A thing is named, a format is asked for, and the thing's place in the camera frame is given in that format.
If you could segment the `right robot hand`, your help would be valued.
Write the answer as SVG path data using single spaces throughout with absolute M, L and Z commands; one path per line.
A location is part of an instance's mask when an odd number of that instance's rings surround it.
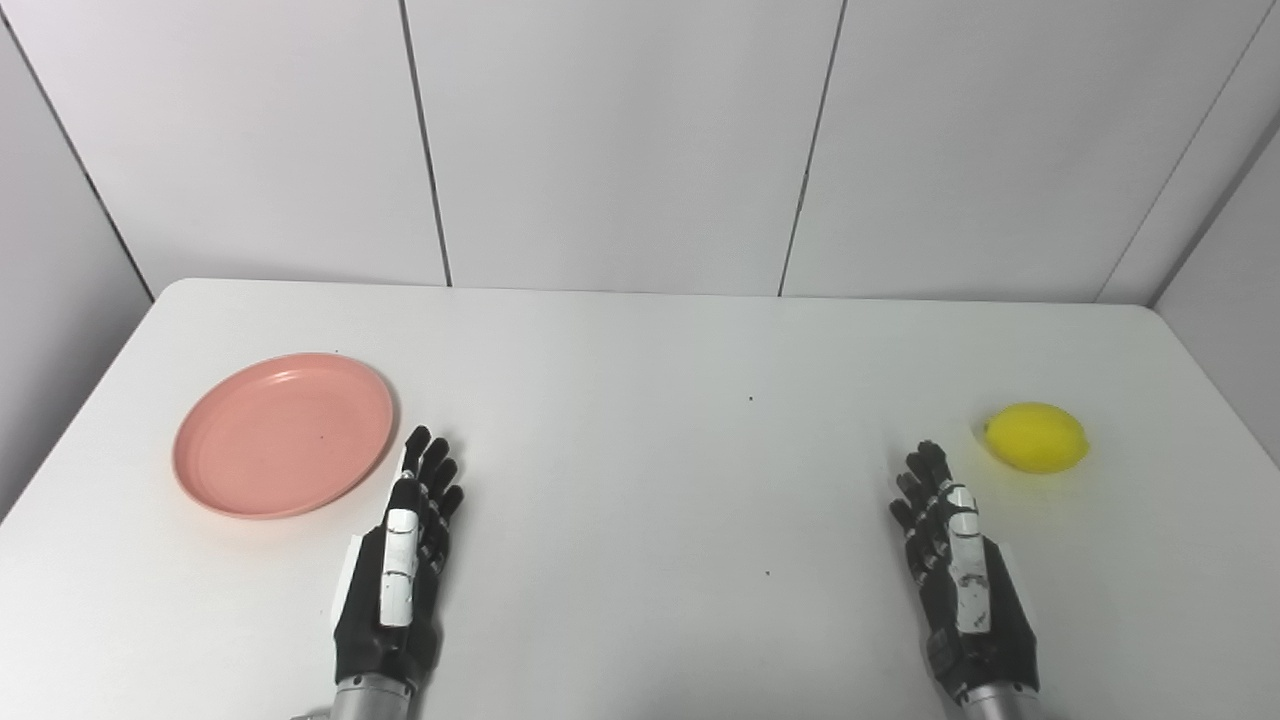
M 922 602 L 934 682 L 968 719 L 1043 719 L 1036 633 L 973 493 L 932 441 L 905 462 L 888 510 Z

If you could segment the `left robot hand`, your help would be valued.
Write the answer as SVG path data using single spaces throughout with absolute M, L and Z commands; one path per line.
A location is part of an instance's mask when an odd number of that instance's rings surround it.
M 447 439 L 410 433 L 381 519 L 358 539 L 333 632 L 338 684 L 376 675 L 416 691 L 434 669 L 451 521 L 465 501 L 458 470 Z

